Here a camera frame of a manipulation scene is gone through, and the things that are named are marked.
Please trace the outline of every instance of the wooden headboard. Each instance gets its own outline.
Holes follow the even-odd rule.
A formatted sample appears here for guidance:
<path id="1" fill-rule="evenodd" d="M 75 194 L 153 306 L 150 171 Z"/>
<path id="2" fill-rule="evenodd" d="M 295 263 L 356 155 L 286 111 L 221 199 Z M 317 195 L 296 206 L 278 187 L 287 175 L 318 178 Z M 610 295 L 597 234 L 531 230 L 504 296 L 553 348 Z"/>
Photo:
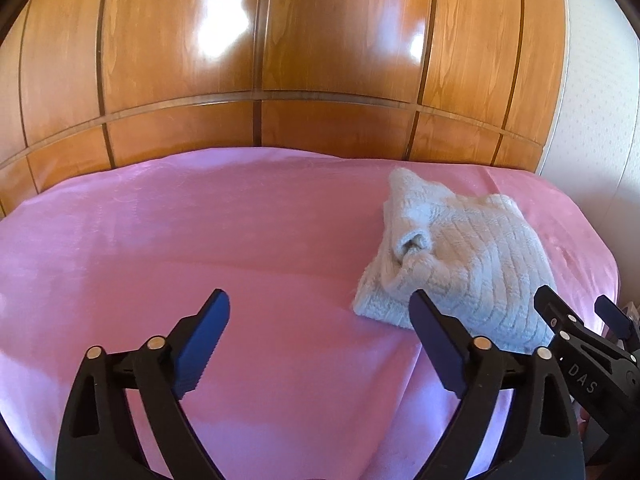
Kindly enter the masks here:
<path id="1" fill-rule="evenodd" d="M 564 0 L 30 0 L 0 45 L 0 216 L 213 146 L 535 170 Z"/>

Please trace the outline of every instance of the white wall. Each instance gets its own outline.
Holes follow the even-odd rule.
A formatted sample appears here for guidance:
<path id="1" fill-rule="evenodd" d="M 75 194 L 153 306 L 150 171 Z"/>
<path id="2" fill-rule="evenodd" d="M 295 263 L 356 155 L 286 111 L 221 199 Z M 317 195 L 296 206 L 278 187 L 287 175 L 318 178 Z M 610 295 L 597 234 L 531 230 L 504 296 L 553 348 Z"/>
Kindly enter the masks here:
<path id="1" fill-rule="evenodd" d="M 620 302 L 640 302 L 640 43 L 614 0 L 565 1 L 563 88 L 538 173 L 613 252 Z"/>

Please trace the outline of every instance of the pink bed sheet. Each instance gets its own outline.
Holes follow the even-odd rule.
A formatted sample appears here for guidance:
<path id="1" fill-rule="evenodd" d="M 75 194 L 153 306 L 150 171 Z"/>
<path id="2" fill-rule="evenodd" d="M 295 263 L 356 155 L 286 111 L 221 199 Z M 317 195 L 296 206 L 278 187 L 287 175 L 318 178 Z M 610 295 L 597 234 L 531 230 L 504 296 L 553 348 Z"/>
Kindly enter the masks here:
<path id="1" fill-rule="evenodd" d="M 184 153 L 69 180 L 0 222 L 0 412 L 14 435 L 53 467 L 86 349 L 137 348 L 220 287 L 231 320 L 183 406 L 227 479 L 412 479 L 457 400 L 415 333 L 350 310 L 396 166 L 458 193 L 513 197 L 558 292 L 602 328 L 593 301 L 616 297 L 615 261 L 578 207 L 533 174 L 275 148 Z M 139 431 L 166 473 L 148 425 Z"/>

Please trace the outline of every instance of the wood paneling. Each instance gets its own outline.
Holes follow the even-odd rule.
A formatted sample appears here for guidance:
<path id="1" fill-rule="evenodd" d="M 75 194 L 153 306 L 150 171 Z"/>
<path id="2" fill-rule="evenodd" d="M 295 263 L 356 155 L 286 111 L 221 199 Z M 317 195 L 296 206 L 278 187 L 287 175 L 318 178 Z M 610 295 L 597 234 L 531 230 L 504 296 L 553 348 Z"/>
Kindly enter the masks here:
<path id="1" fill-rule="evenodd" d="M 36 150 L 28 159 L 39 192 L 73 176 L 111 168 L 101 126 Z"/>
<path id="2" fill-rule="evenodd" d="M 263 86 L 415 102 L 430 8 L 431 0 L 271 0 Z"/>
<path id="3" fill-rule="evenodd" d="M 506 129 L 544 144 L 564 61 L 564 0 L 524 0 L 518 78 Z"/>
<path id="4" fill-rule="evenodd" d="M 502 126 L 519 35 L 520 0 L 438 0 L 422 103 Z"/>
<path id="5" fill-rule="evenodd" d="M 108 124 L 116 166 L 172 153 L 251 146 L 253 103 L 166 108 Z"/>
<path id="6" fill-rule="evenodd" d="M 9 214 L 25 200 L 37 195 L 26 158 L 20 158 L 0 170 L 0 202 Z"/>
<path id="7" fill-rule="evenodd" d="M 410 160 L 491 164 L 500 134 L 482 126 L 421 113 Z"/>
<path id="8" fill-rule="evenodd" d="M 262 145 L 346 158 L 402 158 L 410 110 L 320 101 L 263 101 Z"/>
<path id="9" fill-rule="evenodd" d="M 536 171 L 542 156 L 542 146 L 504 136 L 494 166 L 515 170 Z"/>
<path id="10" fill-rule="evenodd" d="M 30 145 L 100 115 L 99 8 L 100 0 L 32 0 L 20 75 Z"/>
<path id="11" fill-rule="evenodd" d="M 250 89 L 256 7 L 257 0 L 106 0 L 106 111 Z"/>
<path id="12" fill-rule="evenodd" d="M 26 8 L 0 44 L 0 162 L 25 148 L 20 118 L 20 40 Z"/>

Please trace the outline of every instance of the metal rivet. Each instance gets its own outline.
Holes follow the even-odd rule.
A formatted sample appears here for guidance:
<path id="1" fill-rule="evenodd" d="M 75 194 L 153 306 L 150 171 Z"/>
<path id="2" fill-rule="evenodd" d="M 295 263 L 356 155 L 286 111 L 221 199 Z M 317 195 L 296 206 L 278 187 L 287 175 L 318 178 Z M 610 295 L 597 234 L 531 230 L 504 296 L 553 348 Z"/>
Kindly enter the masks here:
<path id="1" fill-rule="evenodd" d="M 538 357 L 547 361 L 553 357 L 553 354 L 549 351 L 549 348 L 546 348 L 544 346 L 538 348 L 536 353 L 538 354 Z"/>
<path id="2" fill-rule="evenodd" d="M 95 359 L 97 357 L 100 357 L 101 353 L 102 353 L 102 348 L 100 348 L 99 346 L 92 346 L 86 351 L 86 358 Z"/>
<path id="3" fill-rule="evenodd" d="M 164 337 L 161 335 L 157 335 L 156 337 L 152 337 L 149 341 L 146 342 L 146 347 L 149 350 L 159 350 L 164 346 Z"/>
<path id="4" fill-rule="evenodd" d="M 488 350 L 489 348 L 491 348 L 491 341 L 482 336 L 476 337 L 474 339 L 474 346 L 481 350 Z"/>

